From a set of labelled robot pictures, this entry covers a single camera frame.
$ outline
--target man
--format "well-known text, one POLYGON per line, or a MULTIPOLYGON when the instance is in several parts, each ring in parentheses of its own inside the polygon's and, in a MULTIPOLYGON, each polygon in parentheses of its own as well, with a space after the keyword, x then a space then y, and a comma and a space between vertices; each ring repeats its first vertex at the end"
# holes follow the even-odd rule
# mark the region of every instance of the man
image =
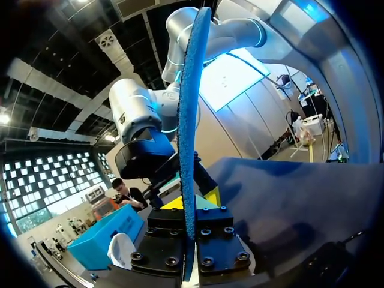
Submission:
POLYGON ((128 188, 121 178, 113 180, 112 187, 120 194, 120 198, 116 201, 120 207, 130 204, 136 212, 148 207, 140 190, 134 187, 128 188))

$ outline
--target ceiling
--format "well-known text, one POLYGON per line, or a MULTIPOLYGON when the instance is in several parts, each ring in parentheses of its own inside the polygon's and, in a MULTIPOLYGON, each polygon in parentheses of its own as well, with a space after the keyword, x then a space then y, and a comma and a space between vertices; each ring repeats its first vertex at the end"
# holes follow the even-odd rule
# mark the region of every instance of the ceiling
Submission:
POLYGON ((185 6, 216 5, 217 0, 58 1, 0 78, 0 106, 11 118, 0 126, 0 149, 38 143, 112 146, 104 139, 118 134, 108 101, 112 83, 129 77, 164 89, 167 17, 185 6), (110 35, 117 41, 107 50, 110 35), (29 139, 31 127, 38 128, 37 142, 29 139))

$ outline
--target blue foam pad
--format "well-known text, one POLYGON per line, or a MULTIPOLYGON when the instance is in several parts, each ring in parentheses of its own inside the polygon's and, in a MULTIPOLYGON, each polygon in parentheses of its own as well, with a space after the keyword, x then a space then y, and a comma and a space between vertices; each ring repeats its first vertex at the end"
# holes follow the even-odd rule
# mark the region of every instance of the blue foam pad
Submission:
POLYGON ((205 60, 206 43, 211 9, 201 8, 195 18, 185 53, 185 64, 181 76, 178 107, 178 151, 180 158, 180 182, 187 226, 187 261, 185 279, 192 271, 195 237, 195 200, 193 181, 194 133, 200 78, 205 60))

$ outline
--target blue box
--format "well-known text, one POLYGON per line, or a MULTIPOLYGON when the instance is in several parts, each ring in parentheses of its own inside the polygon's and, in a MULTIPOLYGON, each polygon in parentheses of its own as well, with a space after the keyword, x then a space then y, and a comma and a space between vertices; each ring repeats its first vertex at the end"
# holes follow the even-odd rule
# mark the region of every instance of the blue box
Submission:
POLYGON ((125 205, 99 220, 69 245, 68 249, 87 270, 107 269, 112 264, 107 256, 112 237, 117 233, 125 233, 134 242, 143 223, 131 205, 125 205))

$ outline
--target white wall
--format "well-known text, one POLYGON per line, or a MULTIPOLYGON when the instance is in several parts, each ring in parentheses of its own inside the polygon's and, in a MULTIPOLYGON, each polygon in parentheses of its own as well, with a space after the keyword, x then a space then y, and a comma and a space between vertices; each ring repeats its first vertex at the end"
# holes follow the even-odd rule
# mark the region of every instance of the white wall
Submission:
POLYGON ((61 239, 61 235, 56 233, 57 225, 61 224, 74 239, 76 235, 73 232, 73 229, 70 228, 67 223, 67 219, 73 217, 81 219, 84 223, 87 219, 92 221, 94 219, 92 214, 92 206, 88 202, 82 203, 79 206, 19 235, 18 237, 14 238, 14 243, 19 248, 20 252, 24 254, 28 259, 30 259, 32 258, 32 247, 28 242, 29 237, 33 237, 36 242, 40 242, 44 240, 44 238, 52 240, 52 237, 61 239))

